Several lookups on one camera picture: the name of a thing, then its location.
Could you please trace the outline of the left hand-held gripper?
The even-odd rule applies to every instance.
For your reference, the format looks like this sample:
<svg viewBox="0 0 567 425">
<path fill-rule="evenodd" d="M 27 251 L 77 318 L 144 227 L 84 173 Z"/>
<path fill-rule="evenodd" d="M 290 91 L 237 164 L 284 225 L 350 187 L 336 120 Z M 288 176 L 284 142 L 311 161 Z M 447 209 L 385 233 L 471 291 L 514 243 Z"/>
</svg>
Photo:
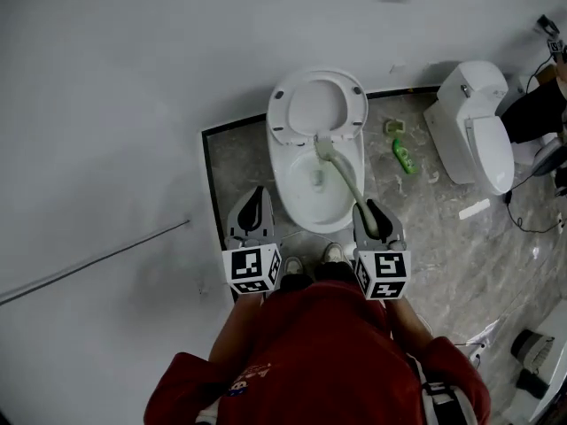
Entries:
<svg viewBox="0 0 567 425">
<path fill-rule="evenodd" d="M 266 293 L 276 286 L 283 259 L 273 238 L 275 220 L 271 196 L 257 186 L 240 197 L 229 212 L 222 261 L 228 285 L 238 295 Z M 264 238 L 244 238 L 250 232 Z"/>
</svg>

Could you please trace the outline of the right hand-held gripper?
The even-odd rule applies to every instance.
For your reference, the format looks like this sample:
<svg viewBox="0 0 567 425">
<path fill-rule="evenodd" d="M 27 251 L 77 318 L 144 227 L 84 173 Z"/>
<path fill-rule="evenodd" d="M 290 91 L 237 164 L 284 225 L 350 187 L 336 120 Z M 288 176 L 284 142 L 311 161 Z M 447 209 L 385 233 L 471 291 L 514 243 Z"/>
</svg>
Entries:
<svg viewBox="0 0 567 425">
<path fill-rule="evenodd" d="M 377 230 L 370 239 L 364 213 L 353 206 L 354 276 L 367 300 L 400 299 L 411 277 L 411 255 L 400 220 L 385 205 L 367 200 Z"/>
</svg>

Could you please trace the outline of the white round toilet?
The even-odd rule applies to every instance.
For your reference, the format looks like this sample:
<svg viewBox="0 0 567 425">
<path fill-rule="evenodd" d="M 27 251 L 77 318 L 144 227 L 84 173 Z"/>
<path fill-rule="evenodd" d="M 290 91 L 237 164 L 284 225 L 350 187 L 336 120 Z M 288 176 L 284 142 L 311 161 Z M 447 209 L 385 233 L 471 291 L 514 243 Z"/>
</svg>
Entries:
<svg viewBox="0 0 567 425">
<path fill-rule="evenodd" d="M 315 136 L 329 137 L 359 190 L 364 189 L 362 129 L 369 101 L 350 73 L 326 66 L 276 84 L 266 115 L 268 152 L 279 197 L 306 231 L 331 234 L 352 222 L 353 194 L 338 170 L 318 158 Z"/>
</svg>

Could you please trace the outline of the pale green toilet brush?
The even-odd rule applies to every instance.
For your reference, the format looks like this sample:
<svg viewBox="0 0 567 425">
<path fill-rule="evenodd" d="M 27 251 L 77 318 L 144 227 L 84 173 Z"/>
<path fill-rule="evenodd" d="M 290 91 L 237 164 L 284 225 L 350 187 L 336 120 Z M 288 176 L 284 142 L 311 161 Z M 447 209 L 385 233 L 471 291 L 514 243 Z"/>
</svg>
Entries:
<svg viewBox="0 0 567 425">
<path fill-rule="evenodd" d="M 369 206 L 364 201 L 363 195 L 358 189 L 356 182 L 351 179 L 346 167 L 342 163 L 339 152 L 334 148 L 329 137 L 315 136 L 315 151 L 319 159 L 330 162 L 340 173 L 347 187 L 353 194 L 356 204 L 361 208 L 361 214 L 367 226 L 367 233 L 375 238 L 379 237 L 377 221 Z"/>
</svg>

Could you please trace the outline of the person's right forearm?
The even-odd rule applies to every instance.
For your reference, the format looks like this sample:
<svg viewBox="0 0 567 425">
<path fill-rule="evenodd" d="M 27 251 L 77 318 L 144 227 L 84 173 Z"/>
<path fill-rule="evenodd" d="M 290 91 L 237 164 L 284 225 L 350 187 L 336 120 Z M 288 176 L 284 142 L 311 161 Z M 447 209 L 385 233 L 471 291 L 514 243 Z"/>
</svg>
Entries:
<svg viewBox="0 0 567 425">
<path fill-rule="evenodd" d="M 385 309 L 392 335 L 406 352 L 417 356 L 433 340 L 432 333 L 425 327 L 405 297 L 386 301 Z"/>
</svg>

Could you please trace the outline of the person's left forearm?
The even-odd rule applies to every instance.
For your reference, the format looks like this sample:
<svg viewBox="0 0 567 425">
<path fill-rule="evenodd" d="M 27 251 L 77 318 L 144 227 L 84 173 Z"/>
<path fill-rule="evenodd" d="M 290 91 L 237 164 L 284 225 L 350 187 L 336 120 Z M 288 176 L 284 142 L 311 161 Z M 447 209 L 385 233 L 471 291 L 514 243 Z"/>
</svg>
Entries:
<svg viewBox="0 0 567 425">
<path fill-rule="evenodd" d="M 240 365 L 252 345 L 252 333 L 263 302 L 261 293 L 240 296 L 220 334 L 214 341 L 208 360 L 228 367 Z"/>
</svg>

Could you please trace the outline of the white toilet with closed lid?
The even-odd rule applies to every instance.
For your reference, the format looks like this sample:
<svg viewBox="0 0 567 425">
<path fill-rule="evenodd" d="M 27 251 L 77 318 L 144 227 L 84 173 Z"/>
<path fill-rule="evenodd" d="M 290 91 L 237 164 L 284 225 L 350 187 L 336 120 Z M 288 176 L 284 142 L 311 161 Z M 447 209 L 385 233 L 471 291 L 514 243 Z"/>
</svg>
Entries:
<svg viewBox="0 0 567 425">
<path fill-rule="evenodd" d="M 475 184 L 495 196 L 515 176 L 509 135 L 498 106 L 509 91 L 501 70 L 488 61 L 466 61 L 443 81 L 423 116 L 452 182 Z"/>
</svg>

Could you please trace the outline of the person's right shoe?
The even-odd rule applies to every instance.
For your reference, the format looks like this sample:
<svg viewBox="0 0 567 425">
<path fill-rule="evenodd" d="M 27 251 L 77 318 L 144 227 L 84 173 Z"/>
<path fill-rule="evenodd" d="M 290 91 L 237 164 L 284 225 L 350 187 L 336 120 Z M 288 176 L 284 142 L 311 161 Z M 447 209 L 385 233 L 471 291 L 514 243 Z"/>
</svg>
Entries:
<svg viewBox="0 0 567 425">
<path fill-rule="evenodd" d="M 322 255 L 322 263 L 347 262 L 343 247 L 339 243 L 330 243 Z"/>
</svg>

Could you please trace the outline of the black trousers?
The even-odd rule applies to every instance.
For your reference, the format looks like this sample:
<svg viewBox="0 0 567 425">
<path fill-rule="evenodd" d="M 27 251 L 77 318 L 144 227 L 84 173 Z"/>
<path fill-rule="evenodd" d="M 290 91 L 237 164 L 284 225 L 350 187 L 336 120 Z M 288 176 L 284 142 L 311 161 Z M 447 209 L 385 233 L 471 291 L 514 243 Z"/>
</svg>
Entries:
<svg viewBox="0 0 567 425">
<path fill-rule="evenodd" d="M 316 282 L 348 282 L 356 283 L 352 265 L 349 262 L 325 262 L 315 267 L 314 274 L 285 274 L 280 282 L 279 290 L 290 292 L 303 290 Z"/>
</svg>

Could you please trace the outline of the green bottle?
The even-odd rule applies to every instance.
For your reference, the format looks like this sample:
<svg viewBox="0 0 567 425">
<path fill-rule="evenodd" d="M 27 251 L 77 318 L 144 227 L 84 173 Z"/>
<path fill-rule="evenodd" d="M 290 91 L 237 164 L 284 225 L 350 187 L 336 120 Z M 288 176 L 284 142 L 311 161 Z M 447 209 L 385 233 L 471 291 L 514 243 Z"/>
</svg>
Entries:
<svg viewBox="0 0 567 425">
<path fill-rule="evenodd" d="M 400 139 L 395 138 L 393 140 L 392 152 L 406 174 L 415 174 L 418 171 L 416 163 L 411 158 L 409 151 L 402 145 Z"/>
</svg>

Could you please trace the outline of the white flat strip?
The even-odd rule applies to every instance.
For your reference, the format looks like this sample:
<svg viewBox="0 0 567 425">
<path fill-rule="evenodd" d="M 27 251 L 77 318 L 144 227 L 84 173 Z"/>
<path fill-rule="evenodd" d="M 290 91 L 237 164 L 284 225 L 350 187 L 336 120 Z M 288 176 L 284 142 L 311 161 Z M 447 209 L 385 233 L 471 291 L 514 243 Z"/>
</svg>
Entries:
<svg viewBox="0 0 567 425">
<path fill-rule="evenodd" d="M 490 207 L 490 199 L 485 198 L 480 201 L 477 201 L 475 204 L 470 205 L 461 211 L 458 212 L 458 216 L 460 220 L 467 220 L 468 218 L 483 212 L 484 210 Z"/>
</svg>

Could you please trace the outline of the red shirt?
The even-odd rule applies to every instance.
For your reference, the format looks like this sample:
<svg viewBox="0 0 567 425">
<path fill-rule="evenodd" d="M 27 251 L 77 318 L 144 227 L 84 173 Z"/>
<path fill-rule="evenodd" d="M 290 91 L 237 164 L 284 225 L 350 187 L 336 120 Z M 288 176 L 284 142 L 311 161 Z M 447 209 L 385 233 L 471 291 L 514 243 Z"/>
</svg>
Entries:
<svg viewBox="0 0 567 425">
<path fill-rule="evenodd" d="M 240 365 L 176 354 L 144 425 L 488 425 L 478 371 L 447 338 L 417 356 L 393 337 L 385 302 L 347 282 L 263 297 Z"/>
</svg>

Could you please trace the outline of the black white round device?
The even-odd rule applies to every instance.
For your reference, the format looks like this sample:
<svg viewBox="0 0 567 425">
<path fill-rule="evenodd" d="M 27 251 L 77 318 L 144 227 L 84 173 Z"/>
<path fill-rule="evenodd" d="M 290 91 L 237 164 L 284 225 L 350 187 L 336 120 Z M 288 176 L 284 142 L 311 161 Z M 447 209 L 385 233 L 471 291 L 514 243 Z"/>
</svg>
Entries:
<svg viewBox="0 0 567 425">
<path fill-rule="evenodd" d="M 555 138 L 542 147 L 532 163 L 532 176 L 543 176 L 567 162 L 567 143 Z"/>
</svg>

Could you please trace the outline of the black bag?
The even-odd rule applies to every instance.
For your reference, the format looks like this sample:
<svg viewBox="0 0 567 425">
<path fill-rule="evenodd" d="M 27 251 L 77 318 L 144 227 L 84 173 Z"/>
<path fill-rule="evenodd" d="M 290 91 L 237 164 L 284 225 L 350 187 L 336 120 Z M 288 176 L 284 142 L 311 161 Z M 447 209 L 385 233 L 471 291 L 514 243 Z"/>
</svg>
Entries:
<svg viewBox="0 0 567 425">
<path fill-rule="evenodd" d="M 548 392 L 549 385 L 537 374 L 523 368 L 516 381 L 516 388 L 528 392 L 533 398 L 541 400 Z"/>
</svg>

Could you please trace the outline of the thin grey wall conduit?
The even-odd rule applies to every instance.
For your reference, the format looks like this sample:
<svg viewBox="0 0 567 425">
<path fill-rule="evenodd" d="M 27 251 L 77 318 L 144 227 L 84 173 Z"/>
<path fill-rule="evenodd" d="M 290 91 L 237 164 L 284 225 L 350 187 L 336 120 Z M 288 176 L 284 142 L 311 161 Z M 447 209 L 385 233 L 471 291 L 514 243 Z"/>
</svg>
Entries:
<svg viewBox="0 0 567 425">
<path fill-rule="evenodd" d="M 129 251 L 134 249 L 140 245 L 148 243 L 154 239 L 157 239 L 169 232 L 175 231 L 178 228 L 182 228 L 184 226 L 189 225 L 191 219 L 184 219 L 179 222 L 176 222 L 173 225 L 166 226 L 164 228 L 158 229 L 150 234 L 137 238 L 129 243 L 122 244 L 113 248 L 109 251 L 104 251 L 101 254 L 95 255 L 88 259 L 85 259 L 75 265 L 67 267 L 65 269 L 59 270 L 56 273 L 47 275 L 41 279 L 34 280 L 32 282 L 28 282 L 24 285 L 19 286 L 18 288 L 14 288 L 12 290 L 7 290 L 0 293 L 0 307 L 10 304 L 13 301 L 16 301 L 20 298 L 23 298 L 27 295 L 30 295 L 38 290 L 51 286 L 56 282 L 60 282 L 74 274 L 80 273 L 81 271 L 93 267 L 94 265 L 106 261 L 116 255 L 119 255 L 123 252 Z"/>
</svg>

